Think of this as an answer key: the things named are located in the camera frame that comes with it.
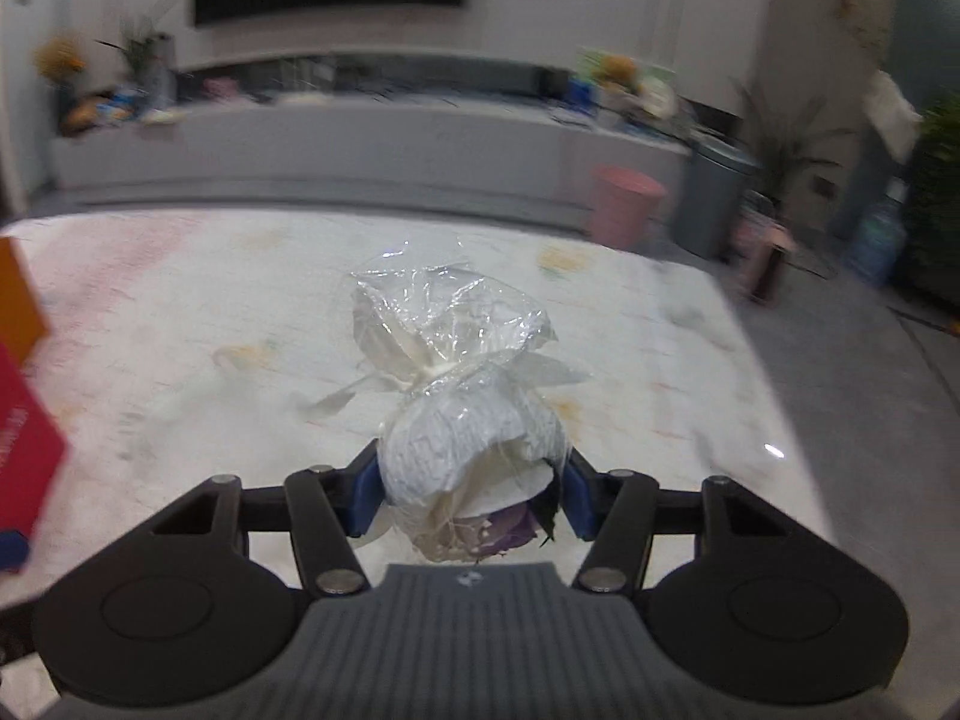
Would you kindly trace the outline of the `pink waste bin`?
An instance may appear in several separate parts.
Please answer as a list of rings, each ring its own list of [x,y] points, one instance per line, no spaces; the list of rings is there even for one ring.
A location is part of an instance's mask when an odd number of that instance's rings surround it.
[[[665,187],[640,171],[599,167],[590,194],[589,239],[610,249],[633,249],[665,197]]]

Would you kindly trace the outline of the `red lidded candy container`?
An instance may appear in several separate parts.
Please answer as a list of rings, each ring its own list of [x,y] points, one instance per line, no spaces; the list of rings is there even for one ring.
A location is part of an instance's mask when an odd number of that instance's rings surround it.
[[[29,543],[67,443],[6,349],[2,349],[2,536]]]

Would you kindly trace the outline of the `dried flowers in dark vase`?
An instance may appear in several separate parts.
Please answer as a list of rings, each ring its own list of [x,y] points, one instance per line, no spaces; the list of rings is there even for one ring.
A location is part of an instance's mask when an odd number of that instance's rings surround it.
[[[57,34],[32,51],[32,65],[52,89],[53,126],[60,133],[75,106],[75,80],[86,70],[80,44],[71,34]]]

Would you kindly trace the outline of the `orange cardboard box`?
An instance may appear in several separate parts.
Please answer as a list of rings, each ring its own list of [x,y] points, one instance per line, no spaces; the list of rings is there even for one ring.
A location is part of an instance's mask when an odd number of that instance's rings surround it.
[[[10,358],[23,367],[49,333],[49,324],[34,294],[29,271],[21,265],[18,244],[13,238],[3,236],[0,242],[2,346]]]

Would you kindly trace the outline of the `small teddy bear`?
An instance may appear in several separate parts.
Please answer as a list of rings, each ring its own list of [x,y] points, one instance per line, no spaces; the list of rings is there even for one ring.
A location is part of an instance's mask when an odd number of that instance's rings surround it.
[[[619,109],[641,93],[640,71],[628,55],[602,54],[592,80],[597,86],[597,103],[602,109]]]

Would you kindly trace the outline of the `clear plastic bundle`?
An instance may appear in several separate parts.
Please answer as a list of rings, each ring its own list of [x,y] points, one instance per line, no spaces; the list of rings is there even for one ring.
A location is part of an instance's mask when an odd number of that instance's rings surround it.
[[[584,372],[544,355],[548,312],[473,268],[459,242],[404,242],[353,271],[364,374],[298,411],[324,419],[356,395],[400,397],[377,438],[394,525],[428,561],[483,561],[550,541],[571,454],[544,390]]]

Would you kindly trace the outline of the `blue water jug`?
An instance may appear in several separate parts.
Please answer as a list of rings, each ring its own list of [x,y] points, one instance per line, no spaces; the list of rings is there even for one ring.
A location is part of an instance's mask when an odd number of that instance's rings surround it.
[[[903,224],[906,199],[907,184],[895,177],[885,188],[884,198],[862,216],[846,254],[850,270],[877,288],[887,282],[907,240]]]

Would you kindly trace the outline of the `green plant in glass vase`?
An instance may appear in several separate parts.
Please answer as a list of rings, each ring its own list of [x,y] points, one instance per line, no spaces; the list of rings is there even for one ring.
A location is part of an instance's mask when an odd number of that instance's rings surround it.
[[[169,109],[176,102],[174,39],[161,29],[172,5],[172,0],[161,0],[143,15],[122,16],[116,41],[98,39],[98,44],[114,49],[124,62],[122,88],[135,119]]]

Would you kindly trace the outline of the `pink small heater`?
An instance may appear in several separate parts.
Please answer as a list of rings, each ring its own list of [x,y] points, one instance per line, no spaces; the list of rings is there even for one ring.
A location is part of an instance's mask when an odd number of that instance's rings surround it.
[[[763,193],[745,193],[732,231],[732,249],[739,257],[742,294],[755,304],[770,304],[796,244],[779,221],[775,204]]]

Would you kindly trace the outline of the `dark cabinet with plants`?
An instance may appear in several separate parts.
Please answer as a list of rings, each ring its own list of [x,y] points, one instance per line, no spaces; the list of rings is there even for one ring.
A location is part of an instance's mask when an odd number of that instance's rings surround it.
[[[958,312],[958,93],[935,99],[908,166],[905,249],[914,288]]]

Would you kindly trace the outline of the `white marble tv console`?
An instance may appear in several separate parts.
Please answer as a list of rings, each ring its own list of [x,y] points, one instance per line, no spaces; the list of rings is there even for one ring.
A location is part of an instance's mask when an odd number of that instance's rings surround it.
[[[77,205],[331,205],[581,232],[601,167],[636,169],[677,193],[690,151],[562,124],[541,107],[304,94],[57,138],[50,160],[55,187]]]

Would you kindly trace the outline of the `potted floor plant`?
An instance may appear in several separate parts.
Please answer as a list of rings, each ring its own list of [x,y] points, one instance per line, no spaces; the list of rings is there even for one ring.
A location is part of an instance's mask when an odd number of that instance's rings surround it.
[[[781,218],[789,190],[812,167],[838,167],[839,162],[820,156],[820,145],[852,137],[853,127],[818,128],[827,107],[822,94],[812,96],[793,114],[778,112],[760,85],[734,82],[742,104],[740,139],[758,164],[754,189],[770,204],[771,215]]]

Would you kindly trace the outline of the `hanging white cloth bag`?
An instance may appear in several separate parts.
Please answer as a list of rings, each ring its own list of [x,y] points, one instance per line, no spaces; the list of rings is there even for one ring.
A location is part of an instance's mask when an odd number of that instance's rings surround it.
[[[923,115],[901,94],[900,86],[885,71],[871,76],[864,94],[864,114],[885,149],[898,164],[907,164],[918,142]]]

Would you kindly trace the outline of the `grey lidded trash can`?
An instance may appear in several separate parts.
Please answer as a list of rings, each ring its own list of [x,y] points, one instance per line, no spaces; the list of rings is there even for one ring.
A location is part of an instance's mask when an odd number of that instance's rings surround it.
[[[672,241],[702,259],[719,257],[729,244],[743,192],[759,169],[760,163],[743,149],[701,135],[670,222]]]

